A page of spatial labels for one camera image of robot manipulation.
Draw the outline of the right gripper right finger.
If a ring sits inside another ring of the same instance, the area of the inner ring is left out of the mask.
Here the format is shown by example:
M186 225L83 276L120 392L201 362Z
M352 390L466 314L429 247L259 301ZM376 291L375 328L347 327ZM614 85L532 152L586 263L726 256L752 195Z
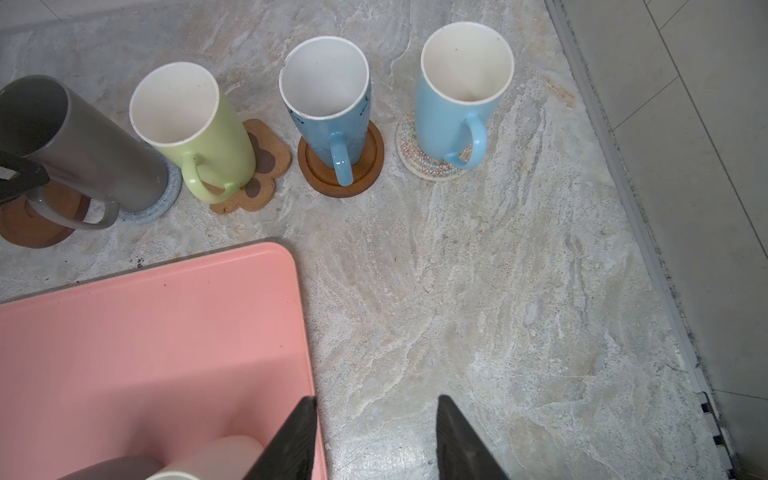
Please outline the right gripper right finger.
M445 394L438 398L436 441L440 480L509 479L452 398Z

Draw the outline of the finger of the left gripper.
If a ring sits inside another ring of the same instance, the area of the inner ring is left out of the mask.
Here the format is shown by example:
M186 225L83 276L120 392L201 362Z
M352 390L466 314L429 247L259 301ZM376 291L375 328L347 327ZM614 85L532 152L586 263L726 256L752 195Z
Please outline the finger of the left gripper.
M1 180L1 203L7 203L50 182L45 168L28 159L1 152L1 166L14 172L10 179Z

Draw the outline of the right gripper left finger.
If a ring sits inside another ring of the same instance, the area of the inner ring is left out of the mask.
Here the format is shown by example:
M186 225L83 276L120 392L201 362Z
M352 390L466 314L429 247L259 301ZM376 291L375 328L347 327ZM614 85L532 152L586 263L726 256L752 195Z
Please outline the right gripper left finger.
M316 397L305 396L243 479L311 479L317 429Z

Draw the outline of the brown wooden coaster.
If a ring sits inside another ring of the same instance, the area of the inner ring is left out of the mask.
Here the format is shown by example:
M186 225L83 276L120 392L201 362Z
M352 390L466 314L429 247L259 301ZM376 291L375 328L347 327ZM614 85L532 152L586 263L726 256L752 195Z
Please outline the brown wooden coaster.
M65 217L85 218L90 206L88 197L55 181L44 187L44 193L46 201ZM25 196L1 205L1 236L12 244L41 249L60 243L73 232L74 229L42 217Z
M322 162L304 138L300 139L297 150L299 166L307 182L316 191L333 198L353 197L370 188L383 169L384 158L384 141L372 121L360 160L352 166L354 181L350 186L339 185L334 170Z

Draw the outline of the dark grey mug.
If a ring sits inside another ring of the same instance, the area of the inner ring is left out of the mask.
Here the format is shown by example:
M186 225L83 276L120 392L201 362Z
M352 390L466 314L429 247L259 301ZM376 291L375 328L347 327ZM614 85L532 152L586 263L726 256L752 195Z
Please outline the dark grey mug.
M59 213L43 188L27 192L38 214L71 229L106 229L118 219L149 223L181 191L178 167L50 76L26 76L2 88L1 150L42 165L51 180L104 204L102 219L87 223Z

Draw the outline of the green mug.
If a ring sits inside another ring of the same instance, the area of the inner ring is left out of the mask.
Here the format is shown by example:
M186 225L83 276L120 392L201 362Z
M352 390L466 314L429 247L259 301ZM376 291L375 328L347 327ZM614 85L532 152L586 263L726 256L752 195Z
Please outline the green mug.
M213 74L191 62L156 68L135 88L130 123L181 169L191 193L209 204L235 195L256 170L248 133Z

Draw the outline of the cork paw print coaster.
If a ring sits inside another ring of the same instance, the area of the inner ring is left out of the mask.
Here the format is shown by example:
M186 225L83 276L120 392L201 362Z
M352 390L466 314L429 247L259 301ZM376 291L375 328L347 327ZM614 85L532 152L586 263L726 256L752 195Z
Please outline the cork paw print coaster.
M210 209L226 215L242 209L256 212L264 208L274 197L276 180L290 168L291 150L272 129L259 119L243 123L256 158L256 170L252 179L228 200L210 206Z

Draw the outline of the multicolour woven round coaster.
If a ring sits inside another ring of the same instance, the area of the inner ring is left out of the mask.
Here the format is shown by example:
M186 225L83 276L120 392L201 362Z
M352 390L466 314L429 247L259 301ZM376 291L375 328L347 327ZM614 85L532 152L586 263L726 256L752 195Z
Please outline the multicolour woven round coaster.
M456 180L469 173L443 160L429 157L420 148L415 128L414 111L405 114L396 130L398 156L404 166L414 175L433 182Z

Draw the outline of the blue floral mug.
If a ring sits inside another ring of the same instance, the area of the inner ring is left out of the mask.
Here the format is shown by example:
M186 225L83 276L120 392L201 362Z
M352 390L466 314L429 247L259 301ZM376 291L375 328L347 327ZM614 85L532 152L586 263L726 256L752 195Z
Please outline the blue floral mug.
M306 40L286 57L279 90L308 146L340 186L352 185L370 119L371 74L362 50L336 36Z

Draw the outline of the light blue mug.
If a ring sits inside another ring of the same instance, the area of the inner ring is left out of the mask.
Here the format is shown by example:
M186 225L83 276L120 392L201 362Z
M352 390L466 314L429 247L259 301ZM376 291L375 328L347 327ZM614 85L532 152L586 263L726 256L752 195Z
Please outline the light blue mug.
M488 147L487 124L513 79L510 45L486 25L451 23L427 39L420 68L414 114L419 147L459 170L478 167Z

